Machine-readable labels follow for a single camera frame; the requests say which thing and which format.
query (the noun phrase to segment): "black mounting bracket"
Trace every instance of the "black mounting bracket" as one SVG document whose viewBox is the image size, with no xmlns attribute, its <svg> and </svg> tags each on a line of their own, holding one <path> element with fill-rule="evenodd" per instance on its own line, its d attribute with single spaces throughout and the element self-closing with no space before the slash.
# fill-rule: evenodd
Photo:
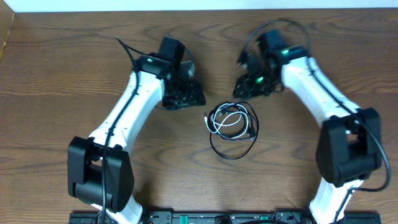
<svg viewBox="0 0 398 224">
<path fill-rule="evenodd" d="M 291 60 L 304 57 L 308 52 L 302 46 L 289 47 L 278 30 L 261 34 L 257 38 L 261 58 L 242 51 L 238 62 L 247 74 L 236 80 L 233 96 L 250 99 L 255 96 L 269 96 L 278 85 L 284 90 L 281 81 L 282 66 Z"/>
<path fill-rule="evenodd" d="M 380 117 L 373 108 L 358 110 L 357 116 L 381 141 Z M 347 140 L 346 131 L 356 135 Z M 336 187 L 352 180 L 368 179 L 381 166 L 381 153 L 369 133 L 351 116 L 332 117 L 322 124 L 316 156 L 319 171 Z"/>
<path fill-rule="evenodd" d="M 69 224 L 90 224 L 96 217 L 95 213 L 71 213 Z M 171 211 L 147 211 L 141 216 L 140 223 L 148 224 L 238 224 L 245 222 L 275 223 L 275 221 L 294 223 L 294 224 L 316 224 L 308 216 L 306 210 L 282 209 L 276 212 L 257 212 L 257 213 L 218 213 L 218 212 L 171 212 Z M 112 221 L 106 219 L 105 223 L 111 224 Z M 344 219 L 337 224 L 381 224 L 378 213 L 345 213 Z"/>
<path fill-rule="evenodd" d="M 195 65 L 192 61 L 182 62 L 184 51 L 179 40 L 164 37 L 158 53 L 139 58 L 140 70 L 164 80 L 162 106 L 167 110 L 206 104 L 202 85 L 193 78 Z"/>
<path fill-rule="evenodd" d="M 74 137 L 68 148 L 68 192 L 87 204 L 102 204 L 101 166 L 103 146 L 93 139 Z M 130 199 L 134 176 L 129 154 L 116 145 L 108 148 L 106 166 L 106 208 L 120 212 Z"/>
</svg>

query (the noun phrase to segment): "cable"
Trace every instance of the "cable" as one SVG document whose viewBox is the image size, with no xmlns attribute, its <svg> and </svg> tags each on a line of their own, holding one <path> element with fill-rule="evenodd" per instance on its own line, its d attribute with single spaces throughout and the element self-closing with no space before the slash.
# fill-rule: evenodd
<svg viewBox="0 0 398 224">
<path fill-rule="evenodd" d="M 311 52 L 311 39 L 310 39 L 310 34 L 308 33 L 308 30 L 299 22 L 297 21 L 293 21 L 290 19 L 278 19 L 278 20 L 272 20 L 272 21 L 268 21 L 262 25 L 260 25 L 248 38 L 246 44 L 244 45 L 242 52 L 245 52 L 250 40 L 252 39 L 252 37 L 263 27 L 268 26 L 271 23 L 277 22 L 277 21 L 285 21 L 288 22 L 290 24 L 293 24 L 297 27 L 300 28 L 300 30 L 302 31 L 302 33 L 305 35 L 306 40 L 307 40 L 307 50 L 308 50 L 308 56 L 306 58 L 306 62 L 307 62 L 307 67 L 308 70 L 310 71 L 311 76 L 315 79 L 315 81 L 317 81 L 317 83 L 328 93 L 328 95 L 341 107 L 343 108 L 345 111 L 347 111 L 347 113 L 349 113 L 356 121 L 359 122 L 359 124 L 365 129 L 365 131 L 370 135 L 371 139 L 374 141 L 374 143 L 377 145 L 377 147 L 380 150 L 381 156 L 383 158 L 384 161 L 384 165 L 386 168 L 386 180 L 384 181 L 383 185 L 381 185 L 378 188 L 375 189 L 370 189 L 370 188 L 362 188 L 362 187 L 352 187 L 350 189 L 348 189 L 347 194 L 345 195 L 342 203 L 340 204 L 339 209 L 336 211 L 336 215 L 335 218 L 333 220 L 333 224 L 337 223 L 337 219 L 338 219 L 338 215 L 340 214 L 340 212 L 342 211 L 346 201 L 348 200 L 348 197 L 350 194 L 353 193 L 354 190 L 358 190 L 358 191 L 363 191 L 363 192 L 380 192 L 384 189 L 386 189 L 388 187 L 388 185 L 390 184 L 391 181 L 391 167 L 390 167 L 390 163 L 387 157 L 387 154 L 383 148 L 383 146 L 381 145 L 380 141 L 377 139 L 377 137 L 374 135 L 374 133 L 372 132 L 372 130 L 370 129 L 370 127 L 359 117 L 357 116 L 354 112 L 352 112 L 349 108 L 347 108 L 343 102 L 341 102 L 319 79 L 318 77 L 315 75 L 315 71 L 312 69 L 311 63 L 310 63 L 310 52 Z"/>
<path fill-rule="evenodd" d="M 139 51 L 139 50 L 137 50 L 137 49 L 135 49 L 135 48 L 132 48 L 132 47 L 128 46 L 127 44 L 124 44 L 124 45 L 125 45 L 128 49 L 132 50 L 132 51 L 135 52 L 135 53 L 142 54 L 142 55 L 146 55 L 145 53 L 142 53 L 141 51 Z"/>
<path fill-rule="evenodd" d="M 248 106 L 252 113 L 250 113 L 244 105 Z M 223 114 L 228 114 L 228 115 L 227 115 L 227 117 L 225 117 L 222 120 L 222 122 L 220 122 L 220 123 L 217 122 L 216 117 L 221 116 Z M 233 115 L 239 115 L 239 118 L 233 123 L 224 124 L 225 121 Z M 230 127 L 235 124 L 238 124 L 241 119 L 243 119 L 244 124 L 243 124 L 243 127 L 238 132 L 236 132 L 234 134 L 223 134 L 220 131 L 220 129 L 222 127 Z M 257 141 L 257 137 L 259 135 L 259 128 L 260 128 L 259 120 L 256 115 L 256 112 L 254 112 L 253 107 L 248 102 L 245 102 L 245 101 L 240 101 L 237 103 L 225 102 L 220 105 L 217 105 L 212 111 L 210 111 L 208 116 L 207 116 L 207 114 L 205 114 L 204 120 L 205 120 L 206 127 L 210 132 L 209 140 L 210 140 L 211 148 L 214 150 L 215 153 L 217 153 L 217 155 L 219 155 L 223 159 L 236 160 L 236 159 L 240 159 L 240 158 L 244 157 L 250 151 L 250 149 L 253 147 L 254 143 Z M 249 135 L 249 137 L 241 138 L 246 133 Z M 253 140 L 253 142 L 249 146 L 247 151 L 245 153 L 243 153 L 242 155 L 240 155 L 238 157 L 229 157 L 229 156 L 221 153 L 220 151 L 218 151 L 216 149 L 216 147 L 214 147 L 212 137 L 211 137 L 213 134 L 220 136 L 220 138 L 224 139 L 225 141 L 245 141 L 245 140 L 250 139 L 250 140 Z"/>
<path fill-rule="evenodd" d="M 264 27 L 266 27 L 268 25 L 271 25 L 273 23 L 280 22 L 280 21 L 287 22 L 289 24 L 295 25 L 295 26 L 297 26 L 297 27 L 299 27 L 301 29 L 302 33 L 305 34 L 305 37 L 306 37 L 306 40 L 307 40 L 307 49 L 308 49 L 308 52 L 309 52 L 310 49 L 311 49 L 311 39 L 310 39 L 309 33 L 307 32 L 307 29 L 301 23 L 299 23 L 297 21 L 290 20 L 290 19 L 281 19 L 281 18 L 276 19 L 276 20 L 267 21 L 267 22 L 261 24 L 259 27 L 257 27 L 257 29 L 254 30 L 253 33 L 251 33 L 250 36 L 248 37 L 248 39 L 247 39 L 247 41 L 246 41 L 246 43 L 245 43 L 245 45 L 244 45 L 244 47 L 242 49 L 242 52 L 245 52 L 247 50 L 251 39 L 254 37 L 255 34 L 257 34 L 257 32 L 259 32 L 262 28 L 264 28 Z"/>
<path fill-rule="evenodd" d="M 127 45 L 125 43 L 123 43 L 119 39 L 119 37 L 116 37 L 116 40 L 118 40 L 118 42 L 123 46 L 123 48 L 126 50 L 128 56 L 131 60 L 132 70 L 134 70 L 134 72 L 136 73 L 136 87 L 132 91 L 131 96 L 127 100 L 126 104 L 124 104 L 123 108 L 120 110 L 119 114 L 114 119 L 111 127 L 108 129 L 108 133 L 107 133 L 106 139 L 105 139 L 104 149 L 103 149 L 103 153 L 102 153 L 102 196 L 103 196 L 102 197 L 102 212 L 101 212 L 101 216 L 102 216 L 101 223 L 102 224 L 105 223 L 105 217 L 106 217 L 106 161 L 108 159 L 107 152 L 108 152 L 109 142 L 111 140 L 111 136 L 113 135 L 113 130 L 115 129 L 119 119 L 121 118 L 121 116 L 123 115 L 123 113 L 127 109 L 127 107 L 129 106 L 129 104 L 132 101 L 132 99 L 134 98 L 134 96 L 137 94 L 138 87 L 139 87 L 139 74 L 138 74 L 139 67 L 137 66 L 137 62 L 132 57 Z"/>
<path fill-rule="evenodd" d="M 193 60 L 193 55 L 192 55 L 191 51 L 188 49 L 188 47 L 185 47 L 185 51 L 188 54 L 189 59 L 192 62 L 192 64 L 195 64 L 195 61 Z"/>
<path fill-rule="evenodd" d="M 98 224 L 98 223 L 100 222 L 99 217 L 101 216 L 101 214 L 102 214 L 102 210 L 100 210 L 100 211 L 96 214 L 96 216 L 94 217 L 94 219 L 92 219 L 92 221 L 90 222 L 90 224 Z M 114 218 L 112 218 L 109 214 L 106 214 L 106 217 L 108 218 L 108 220 L 110 221 L 110 223 L 112 223 L 112 224 L 118 224 L 117 221 L 116 221 Z"/>
</svg>

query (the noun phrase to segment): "white wall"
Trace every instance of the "white wall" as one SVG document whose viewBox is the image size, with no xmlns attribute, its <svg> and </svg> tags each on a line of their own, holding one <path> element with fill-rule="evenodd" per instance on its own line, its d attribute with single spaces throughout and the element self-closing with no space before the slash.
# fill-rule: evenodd
<svg viewBox="0 0 398 224">
<path fill-rule="evenodd" d="M 398 0 L 4 0 L 14 12 L 398 7 Z"/>
</svg>

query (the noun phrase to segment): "wood grain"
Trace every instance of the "wood grain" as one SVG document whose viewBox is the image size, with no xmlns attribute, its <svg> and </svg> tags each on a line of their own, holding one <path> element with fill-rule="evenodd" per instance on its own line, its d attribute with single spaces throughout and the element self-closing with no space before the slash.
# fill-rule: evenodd
<svg viewBox="0 0 398 224">
<path fill-rule="evenodd" d="M 215 155 L 203 124 L 203 113 L 228 100 L 243 74 L 235 61 L 246 37 L 278 17 L 304 23 L 322 70 L 348 98 L 380 113 L 392 184 L 355 193 L 348 210 L 377 210 L 383 223 L 397 223 L 398 9 L 17 14 L 0 63 L 0 222 L 66 223 L 70 212 L 92 209 L 68 196 L 67 147 L 105 119 L 125 88 L 131 65 L 115 35 L 144 52 L 156 51 L 164 35 L 180 39 L 207 99 L 200 108 L 150 114 L 131 159 L 140 203 L 207 211 L 306 206 L 320 181 L 319 128 L 291 91 L 251 102 L 259 140 L 239 161 Z M 303 41 L 293 27 L 279 27 L 289 42 Z M 232 154 L 247 143 L 215 140 Z M 383 172 L 365 185 L 379 185 Z"/>
</svg>

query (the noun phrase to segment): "white cable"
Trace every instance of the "white cable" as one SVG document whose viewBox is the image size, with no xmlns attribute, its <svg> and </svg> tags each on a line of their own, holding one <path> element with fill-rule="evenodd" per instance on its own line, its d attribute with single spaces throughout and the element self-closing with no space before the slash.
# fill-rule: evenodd
<svg viewBox="0 0 398 224">
<path fill-rule="evenodd" d="M 245 112 L 242 112 L 242 111 L 232 112 L 232 113 L 230 113 L 229 115 L 227 115 L 227 117 L 224 118 L 224 120 L 221 122 L 221 124 L 217 123 L 217 122 L 216 122 L 216 119 L 215 119 L 215 118 L 217 117 L 217 114 L 218 114 L 222 109 L 225 109 L 225 108 L 227 108 L 228 106 L 231 106 L 231 105 L 240 106 L 241 108 L 244 109 Z M 233 122 L 233 123 L 224 124 L 224 122 L 225 122 L 230 116 L 232 116 L 232 115 L 234 115 L 234 114 L 240 114 L 239 119 L 238 119 L 237 121 Z M 205 116 L 205 124 L 206 124 L 206 127 L 207 127 L 207 129 L 209 130 L 209 132 L 211 132 L 211 133 L 213 133 L 213 134 L 223 135 L 223 134 L 220 133 L 220 129 L 221 129 L 222 127 L 227 127 L 227 126 L 232 126 L 232 125 L 234 125 L 234 124 L 237 124 L 237 123 L 241 120 L 242 114 L 243 114 L 244 117 L 246 118 L 246 127 L 245 127 L 244 131 L 243 131 L 239 136 L 233 137 L 233 138 L 239 138 L 239 137 L 241 137 L 243 134 L 247 133 L 247 130 L 248 130 L 248 128 L 249 128 L 248 111 L 247 111 L 247 109 L 246 109 L 244 106 L 242 106 L 242 105 L 237 105 L 237 104 L 235 104 L 235 103 L 225 103 L 225 104 L 221 105 L 221 106 L 217 109 L 217 111 L 216 111 L 213 115 L 211 115 L 211 118 L 210 118 L 210 119 L 212 120 L 212 122 L 213 122 L 213 127 L 216 129 L 216 131 L 211 131 L 211 130 L 210 130 L 210 128 L 209 128 L 209 126 L 208 126 L 208 123 L 207 123 L 207 119 L 208 119 L 208 118 L 207 118 L 206 116 Z"/>
</svg>

